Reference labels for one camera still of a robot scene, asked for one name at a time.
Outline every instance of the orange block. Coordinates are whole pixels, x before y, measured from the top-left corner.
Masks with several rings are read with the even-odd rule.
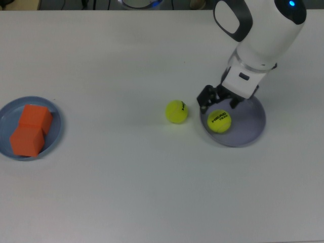
[[[51,127],[53,116],[47,107],[25,105],[19,119],[19,126],[41,128],[46,135]]]
[[[15,155],[37,157],[45,144],[41,128],[18,127],[10,137]]]

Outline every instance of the tennis ball logo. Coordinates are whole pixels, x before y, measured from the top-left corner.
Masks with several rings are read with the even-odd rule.
[[[215,117],[213,120],[212,120],[212,123],[214,123],[215,121],[217,121],[218,119],[219,120],[222,120],[224,118],[228,117],[228,115],[226,114],[226,112],[224,112],[223,114],[220,114],[219,116]]]

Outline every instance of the yellow tennis ball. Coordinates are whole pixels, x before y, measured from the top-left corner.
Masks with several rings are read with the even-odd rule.
[[[207,119],[208,127],[215,133],[226,132],[232,123],[232,118],[225,110],[212,111]]]
[[[181,100],[173,100],[166,107],[166,118],[172,123],[182,123],[187,116],[188,107]]]

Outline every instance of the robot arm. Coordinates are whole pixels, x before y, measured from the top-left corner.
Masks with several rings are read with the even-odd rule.
[[[250,12],[258,4],[254,17]],[[232,99],[231,107],[251,98],[259,82],[276,67],[306,20],[302,0],[216,0],[214,18],[222,30],[240,42],[228,61],[221,83],[206,86],[197,100],[205,113],[209,106]]]

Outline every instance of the gray plate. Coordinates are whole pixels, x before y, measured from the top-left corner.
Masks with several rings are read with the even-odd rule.
[[[204,129],[218,143],[229,147],[246,146],[254,142],[263,132],[266,115],[260,101],[253,97],[239,103],[235,109],[229,105],[230,99],[214,104],[205,114],[200,113],[200,120]],[[232,125],[223,134],[215,133],[207,125],[208,115],[218,109],[226,110],[232,118]]]
[[[20,115],[26,104],[41,105],[49,109],[53,116],[51,128],[45,136],[45,145],[38,157],[14,155],[9,141],[18,126]],[[53,149],[62,132],[62,117],[57,107],[47,99],[35,96],[22,97],[10,102],[0,110],[0,153],[16,160],[33,160],[40,158]]]

